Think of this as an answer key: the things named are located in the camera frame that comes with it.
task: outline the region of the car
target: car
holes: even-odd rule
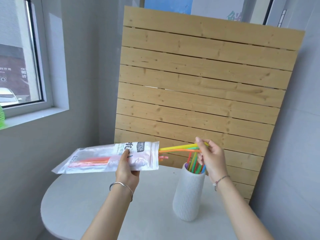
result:
[[[0,105],[2,107],[7,105],[18,104],[22,98],[17,98],[16,95],[9,88],[0,88]]]

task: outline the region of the blue straw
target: blue straw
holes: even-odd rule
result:
[[[204,167],[203,167],[203,169],[202,169],[201,173],[204,173],[204,172],[205,172],[205,170],[206,170],[206,166],[204,166]]]

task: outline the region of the white plastic bag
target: white plastic bag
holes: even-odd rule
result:
[[[159,169],[159,142],[127,142],[79,148],[52,172],[94,173],[116,171],[125,149],[129,149],[128,162],[132,171]]]

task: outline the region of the forearm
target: forearm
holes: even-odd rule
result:
[[[218,192],[222,196],[226,212],[239,240],[273,239],[271,234],[242,198],[230,178],[224,178],[218,183]]]
[[[131,191],[115,184],[82,240],[116,240],[131,201]]]

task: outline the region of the table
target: table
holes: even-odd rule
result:
[[[181,169],[159,166],[142,171],[124,219],[119,240],[216,239],[236,240],[223,203],[206,176],[198,217],[180,220],[172,201]],[[63,174],[48,188],[41,203],[46,229],[64,240],[80,239],[109,193],[114,172]]]

